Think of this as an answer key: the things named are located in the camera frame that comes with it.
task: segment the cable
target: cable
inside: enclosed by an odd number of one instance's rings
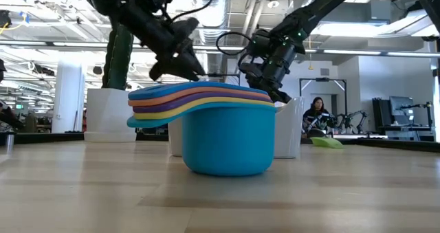
[[[397,4],[396,4],[396,2],[394,2],[394,1],[391,1],[391,3],[393,3],[393,5],[397,8],[397,9],[399,9],[399,10],[401,10],[401,11],[406,11],[405,9],[402,9],[402,8],[400,8]]]
[[[237,52],[235,52],[235,53],[228,53],[228,52],[223,51],[223,50],[219,47],[219,41],[220,41],[221,38],[223,38],[224,36],[227,36],[227,35],[233,35],[233,34],[236,34],[236,35],[242,36],[242,37],[246,38],[248,41],[252,41],[252,39],[251,39],[249,36],[247,36],[247,35],[245,35],[245,34],[242,34],[242,33],[240,33],[240,32],[234,32],[234,31],[231,31],[231,32],[223,33],[223,34],[221,34],[221,35],[219,36],[219,38],[217,38],[217,40],[215,41],[215,46],[217,47],[217,49],[218,49],[222,54],[226,54],[226,55],[228,55],[228,56],[234,56],[234,55],[237,55],[237,54],[241,54],[244,50],[246,50],[246,47],[244,47],[242,50],[237,51]]]
[[[239,67],[240,67],[241,63],[243,62],[243,60],[246,58],[247,55],[249,55],[248,52],[245,53],[245,54],[243,54],[243,55],[239,58],[239,61],[238,61],[238,63],[237,63],[237,65],[238,65]]]
[[[1,28],[1,30],[0,30],[0,34],[2,34],[3,33],[3,31],[5,31],[5,30],[16,30],[16,29],[18,29],[19,27],[21,27],[21,26],[23,26],[23,24],[26,22],[26,14],[23,14],[23,21],[20,23],[20,25],[18,25],[18,26],[16,26],[16,27],[11,27],[11,28],[6,28],[8,25],[9,25],[9,23],[5,23],[5,25]]]
[[[184,16],[184,15],[187,15],[187,14],[196,13],[196,12],[199,12],[199,11],[201,11],[201,10],[204,10],[204,9],[206,9],[211,3],[212,3],[212,0],[209,0],[209,1],[207,2],[206,5],[204,5],[204,6],[200,7],[200,8],[197,8],[197,9],[194,9],[194,10],[189,10],[189,11],[187,11],[187,12],[183,12],[183,13],[181,13],[181,14],[178,14],[177,16],[174,16],[173,19],[171,19],[171,22],[175,21],[176,19],[178,19],[178,18],[181,17],[181,16]]]

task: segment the blue plastic bowl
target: blue plastic bowl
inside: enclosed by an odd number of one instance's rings
[[[196,173],[244,176],[263,173],[274,159],[274,107],[202,109],[182,118],[184,162]]]

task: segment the green cloth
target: green cloth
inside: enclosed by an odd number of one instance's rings
[[[329,137],[311,137],[314,146],[326,148],[344,148],[341,142]]]

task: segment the dark hair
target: dark hair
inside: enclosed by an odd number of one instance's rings
[[[315,109],[315,103],[318,101],[318,100],[321,100],[321,102],[322,102],[322,107],[321,107],[321,109],[319,110],[319,112],[321,112],[321,113],[323,113],[324,112],[324,100],[321,98],[321,97],[319,97],[319,96],[317,96],[317,97],[315,97],[315,99],[313,99],[313,102],[311,103],[311,105],[310,105],[310,109],[312,109],[312,110],[316,110]]]

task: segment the green plant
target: green plant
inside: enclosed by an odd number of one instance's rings
[[[125,90],[132,51],[132,33],[122,24],[113,25],[105,55],[102,88]]]

